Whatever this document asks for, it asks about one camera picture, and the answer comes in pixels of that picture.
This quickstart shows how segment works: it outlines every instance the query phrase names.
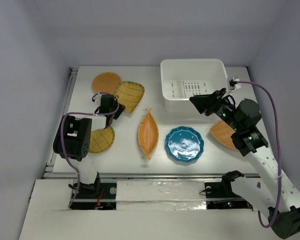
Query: white table surface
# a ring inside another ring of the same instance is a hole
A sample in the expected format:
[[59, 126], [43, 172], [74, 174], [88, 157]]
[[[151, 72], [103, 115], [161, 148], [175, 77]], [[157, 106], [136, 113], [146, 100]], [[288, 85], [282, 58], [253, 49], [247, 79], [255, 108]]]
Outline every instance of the white table surface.
[[[226, 67], [228, 76], [238, 76], [250, 80], [245, 67]], [[93, 79], [103, 72], [114, 72], [122, 81], [132, 81], [145, 87], [144, 96], [132, 114], [123, 113], [111, 125], [115, 131], [115, 140], [110, 149], [103, 153], [89, 153], [95, 169], [101, 174], [124, 175], [166, 175], [166, 176], [203, 176], [222, 175], [238, 170], [246, 175], [256, 175], [256, 170], [245, 161], [239, 152], [221, 145], [210, 134], [209, 129], [219, 119], [217, 116], [206, 117], [199, 113], [172, 113], [164, 107], [161, 89], [160, 67], [157, 66], [81, 66], [74, 84], [69, 112], [92, 113], [96, 104], [91, 101]], [[253, 88], [242, 84], [242, 88], [233, 94], [237, 103], [248, 98], [256, 101]], [[159, 128], [158, 145], [151, 160], [146, 161], [138, 144], [138, 128], [146, 114], [146, 108], [152, 108]], [[181, 164], [168, 158], [165, 150], [165, 138], [172, 128], [189, 126], [198, 131], [204, 140], [204, 152], [192, 164]], [[261, 120], [257, 127], [268, 139]], [[73, 173], [73, 169], [60, 156], [56, 156], [54, 173]]]
[[[35, 182], [20, 240], [280, 239], [249, 209], [69, 210], [69, 183], [73, 180]], [[300, 240], [300, 232], [289, 240]]]

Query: blue plate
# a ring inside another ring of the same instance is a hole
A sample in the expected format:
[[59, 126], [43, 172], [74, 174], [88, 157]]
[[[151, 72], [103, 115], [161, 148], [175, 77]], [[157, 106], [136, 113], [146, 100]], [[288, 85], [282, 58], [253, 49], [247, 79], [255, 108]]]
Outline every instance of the blue plate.
[[165, 149], [176, 161], [190, 163], [204, 152], [205, 142], [192, 127], [173, 128], [165, 137]]

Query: white plastic basket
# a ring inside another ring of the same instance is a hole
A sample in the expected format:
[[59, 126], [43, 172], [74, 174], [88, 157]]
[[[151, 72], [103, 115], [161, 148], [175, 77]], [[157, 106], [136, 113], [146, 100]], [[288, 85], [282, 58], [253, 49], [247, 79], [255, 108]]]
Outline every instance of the white plastic basket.
[[197, 112], [194, 95], [227, 87], [227, 73], [219, 59], [166, 59], [161, 62], [161, 86], [168, 112]]

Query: woven bamboo tray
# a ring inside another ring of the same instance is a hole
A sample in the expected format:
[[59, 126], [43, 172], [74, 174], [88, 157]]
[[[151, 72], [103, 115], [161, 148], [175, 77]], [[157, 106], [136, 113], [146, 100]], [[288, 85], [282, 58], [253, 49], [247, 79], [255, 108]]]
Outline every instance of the woven bamboo tray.
[[103, 72], [92, 81], [92, 89], [96, 93], [106, 92], [113, 94], [121, 83], [121, 77], [113, 72]]
[[223, 120], [218, 121], [210, 128], [210, 133], [224, 146], [238, 151], [232, 142], [231, 135], [235, 133]]
[[156, 120], [150, 113], [151, 108], [147, 108], [147, 113], [143, 117], [139, 130], [138, 130], [138, 142], [145, 154], [145, 159], [149, 160], [150, 155], [155, 150], [159, 140], [159, 129]]
[[111, 147], [115, 141], [115, 131], [110, 126], [91, 132], [89, 153], [99, 154]]
[[118, 95], [119, 103], [125, 106], [126, 113], [132, 113], [145, 94], [145, 87], [132, 81], [121, 82], [113, 93]]

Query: gray wall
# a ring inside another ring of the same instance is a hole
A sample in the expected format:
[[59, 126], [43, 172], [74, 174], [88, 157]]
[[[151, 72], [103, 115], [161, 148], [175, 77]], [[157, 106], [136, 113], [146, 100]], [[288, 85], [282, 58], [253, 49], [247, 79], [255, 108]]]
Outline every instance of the gray wall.
[[[276, 103], [284, 171], [300, 190], [300, 0], [289, 0], [249, 66]], [[270, 142], [275, 122], [268, 97], [255, 89]]]
[[19, 239], [69, 79], [31, 2], [0, 0], [0, 240]]
[[69, 66], [248, 66], [286, 0], [36, 0]]

